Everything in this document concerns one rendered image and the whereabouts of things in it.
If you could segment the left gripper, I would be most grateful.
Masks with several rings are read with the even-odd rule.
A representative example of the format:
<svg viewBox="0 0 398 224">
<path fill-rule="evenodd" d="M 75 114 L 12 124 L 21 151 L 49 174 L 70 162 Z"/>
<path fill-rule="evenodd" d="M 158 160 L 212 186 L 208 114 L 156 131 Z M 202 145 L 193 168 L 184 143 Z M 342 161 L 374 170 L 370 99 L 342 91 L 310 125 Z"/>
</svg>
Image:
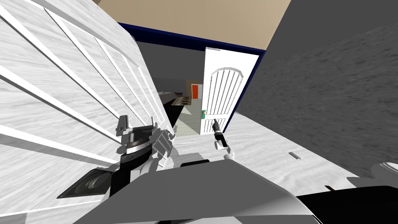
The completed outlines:
<svg viewBox="0 0 398 224">
<path fill-rule="evenodd" d="M 127 149 L 137 147 L 149 141 L 154 130 L 158 128 L 154 118 L 151 116 L 151 123 L 148 126 L 129 128 L 128 115 L 121 115 L 116 128 L 116 136 L 121 136 L 121 144 Z"/>
</svg>

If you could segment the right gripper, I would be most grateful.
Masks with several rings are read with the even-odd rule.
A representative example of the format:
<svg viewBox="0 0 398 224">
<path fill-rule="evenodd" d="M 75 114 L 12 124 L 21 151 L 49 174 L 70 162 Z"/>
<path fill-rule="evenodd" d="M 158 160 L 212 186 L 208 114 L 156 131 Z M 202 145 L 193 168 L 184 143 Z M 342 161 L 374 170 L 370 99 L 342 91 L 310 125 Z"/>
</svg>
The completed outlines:
<svg viewBox="0 0 398 224">
<path fill-rule="evenodd" d="M 216 119 L 214 119 L 213 121 L 214 121 L 213 122 L 213 131 L 214 131 L 214 136 L 215 136 L 216 141 L 220 141 L 220 140 L 224 141 L 225 138 L 223 136 L 223 133 L 220 130 L 218 121 Z"/>
</svg>

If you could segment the large white panelled door leaf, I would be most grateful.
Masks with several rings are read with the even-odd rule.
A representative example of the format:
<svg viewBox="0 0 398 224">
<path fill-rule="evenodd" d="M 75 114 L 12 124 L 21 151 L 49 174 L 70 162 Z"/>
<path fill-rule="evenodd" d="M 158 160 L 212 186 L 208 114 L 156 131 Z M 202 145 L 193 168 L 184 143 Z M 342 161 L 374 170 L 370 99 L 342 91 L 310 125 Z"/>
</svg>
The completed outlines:
<svg viewBox="0 0 398 224">
<path fill-rule="evenodd" d="M 72 224 L 98 205 L 57 196 L 118 169 L 120 115 L 154 118 L 162 170 L 174 131 L 134 38 L 93 0 L 0 0 L 0 224 Z"/>
</svg>

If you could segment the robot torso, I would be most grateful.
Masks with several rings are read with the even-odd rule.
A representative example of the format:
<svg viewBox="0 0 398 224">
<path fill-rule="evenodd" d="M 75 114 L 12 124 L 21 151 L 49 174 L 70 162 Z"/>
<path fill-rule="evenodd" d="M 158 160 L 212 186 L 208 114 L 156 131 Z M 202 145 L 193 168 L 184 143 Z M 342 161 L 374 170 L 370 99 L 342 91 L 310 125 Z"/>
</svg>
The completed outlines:
<svg viewBox="0 0 398 224">
<path fill-rule="evenodd" d="M 235 217 L 238 224 L 321 224 L 292 193 L 233 160 L 143 174 L 74 224 Z"/>
</svg>

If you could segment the white door with arched slats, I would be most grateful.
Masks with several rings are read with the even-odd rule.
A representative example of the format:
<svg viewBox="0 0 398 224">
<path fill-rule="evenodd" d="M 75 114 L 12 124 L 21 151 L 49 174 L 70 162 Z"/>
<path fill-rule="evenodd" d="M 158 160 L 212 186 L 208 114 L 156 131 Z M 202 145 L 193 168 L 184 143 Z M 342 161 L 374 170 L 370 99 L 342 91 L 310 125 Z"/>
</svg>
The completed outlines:
<svg viewBox="0 0 398 224">
<path fill-rule="evenodd" d="M 213 120 L 223 131 L 251 75 L 258 55 L 216 48 L 205 49 L 200 134 L 212 134 Z"/>
</svg>

